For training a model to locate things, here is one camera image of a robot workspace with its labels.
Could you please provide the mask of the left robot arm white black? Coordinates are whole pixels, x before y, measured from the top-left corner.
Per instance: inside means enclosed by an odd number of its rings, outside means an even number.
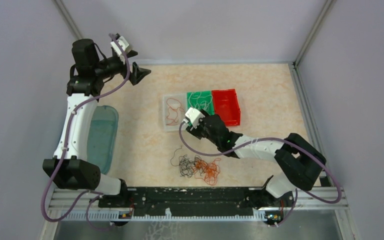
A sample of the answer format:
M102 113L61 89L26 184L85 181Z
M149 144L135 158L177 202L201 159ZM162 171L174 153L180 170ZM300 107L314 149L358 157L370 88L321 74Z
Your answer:
M127 40L119 35L110 43L112 56L106 57L92 39L84 38L72 44L74 65L67 83L67 111L57 149L52 158L45 159L42 168L51 181L66 190L89 190L110 195L118 207L129 203L130 193L123 180L102 173L88 162L87 143L92 118L105 83L116 75L137 85L151 70L129 63L136 56Z

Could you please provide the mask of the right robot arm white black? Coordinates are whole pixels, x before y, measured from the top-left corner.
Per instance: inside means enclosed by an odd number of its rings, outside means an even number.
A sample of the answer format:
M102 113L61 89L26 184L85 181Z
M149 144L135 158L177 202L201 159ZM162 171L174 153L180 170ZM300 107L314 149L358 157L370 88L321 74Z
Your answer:
M213 143L216 156L237 159L271 161L281 173L271 176L263 186L261 199L267 206L275 206L281 197L295 189L310 191L319 177L326 158L301 135L290 133L285 139L255 138L229 130L218 114L189 108L182 126L188 133Z

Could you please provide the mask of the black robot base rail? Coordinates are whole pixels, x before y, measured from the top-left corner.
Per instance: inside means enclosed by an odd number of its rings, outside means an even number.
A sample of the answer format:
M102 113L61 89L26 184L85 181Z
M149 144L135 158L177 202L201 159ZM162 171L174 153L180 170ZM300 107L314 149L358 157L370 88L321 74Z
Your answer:
M133 209L135 217L250 217L254 211L291 207L293 193L274 198L262 187L133 187L105 195L100 208Z

